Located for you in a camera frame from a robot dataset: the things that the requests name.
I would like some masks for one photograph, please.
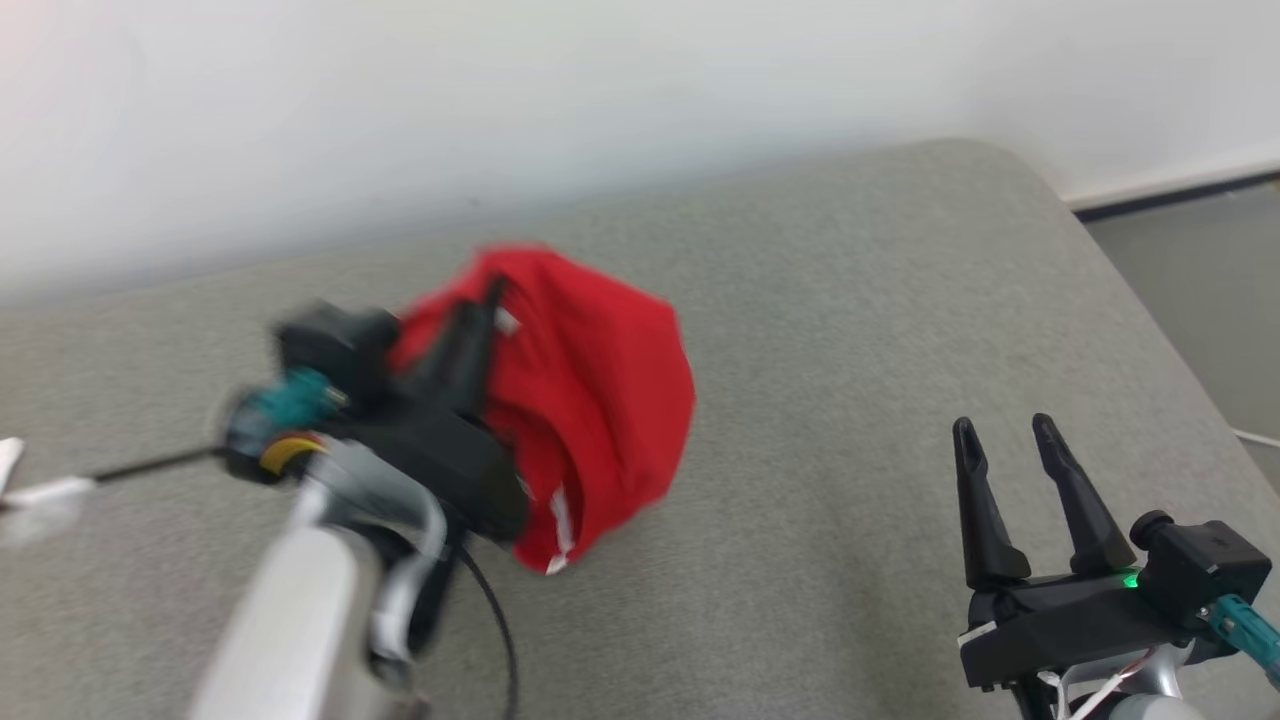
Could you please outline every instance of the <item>gray couch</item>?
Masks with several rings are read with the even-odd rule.
[[[1070,541],[1037,411],[1123,525],[1216,518],[1280,557],[1280,497],[1120,275],[1021,161],[960,141],[5,314],[0,436],[31,442],[15,483],[202,442],[228,391],[271,373],[270,320],[319,296],[403,305],[512,236],[671,299],[699,395],[669,497],[579,566],[543,578],[476,548],[524,717],[1015,717],[956,655],[959,415],[1038,571]],[[76,532],[0,555],[0,714],[180,716],[288,506],[209,464],[102,491]],[[1277,707],[1240,659],[1183,680],[1210,717]],[[503,683],[462,578],[422,684],[436,717],[490,719]]]

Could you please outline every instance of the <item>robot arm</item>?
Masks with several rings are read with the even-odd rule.
[[[413,669],[453,569],[475,571],[467,538],[513,541],[529,514],[511,450],[480,419],[502,287],[460,304],[404,377],[385,365],[398,336],[389,314],[321,306],[278,331],[285,379],[241,398],[223,457],[256,482],[301,477],[300,495],[193,719],[424,716]],[[509,644],[508,659],[509,716]]]
[[[1053,420],[1037,415],[1033,429],[1075,547],[1069,574],[1032,577],[1000,516],[973,424],[961,418],[952,428],[965,579],[974,591],[969,630],[959,639],[969,685],[1009,689],[1024,720],[1176,720],[1199,717],[1180,700],[1183,665],[1244,648],[1275,683],[1280,635],[1244,615],[1271,560],[1225,523],[1183,527],[1153,511],[1130,532],[1148,552],[1147,566],[1134,566],[1133,550]],[[1235,614],[1236,637],[1213,621],[1224,614]],[[1101,679],[1108,679],[1105,692],[1069,703],[1071,685]]]

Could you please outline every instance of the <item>white stripe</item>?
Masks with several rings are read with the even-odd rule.
[[[520,320],[508,313],[506,307],[498,307],[498,311],[493,316],[493,324],[504,336],[516,334],[516,331],[520,329]]]
[[[547,574],[554,575],[568,565],[568,553],[573,550],[573,521],[568,515],[568,501],[564,500],[564,487],[552,493],[552,515],[556,516],[556,546],[559,555],[547,564]]]
[[[0,495],[4,495],[4,488],[9,484],[9,475],[13,474],[13,466],[18,464],[24,447],[22,439],[15,437],[0,439]]]

